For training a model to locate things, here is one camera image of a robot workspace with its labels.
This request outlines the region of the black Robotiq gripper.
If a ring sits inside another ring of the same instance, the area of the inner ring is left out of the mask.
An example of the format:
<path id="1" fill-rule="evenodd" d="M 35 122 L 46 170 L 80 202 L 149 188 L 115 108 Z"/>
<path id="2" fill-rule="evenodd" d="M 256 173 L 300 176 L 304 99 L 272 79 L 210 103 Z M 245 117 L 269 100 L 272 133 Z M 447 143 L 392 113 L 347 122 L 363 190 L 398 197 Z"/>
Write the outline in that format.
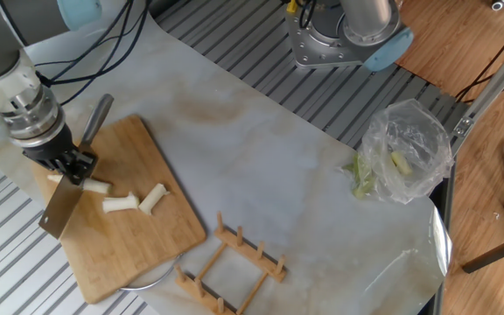
<path id="1" fill-rule="evenodd" d="M 46 169 L 66 175 L 80 185 L 94 170 L 98 157 L 91 151 L 79 151 L 65 125 L 52 140 L 40 146 L 24 148 L 23 155 Z"/>

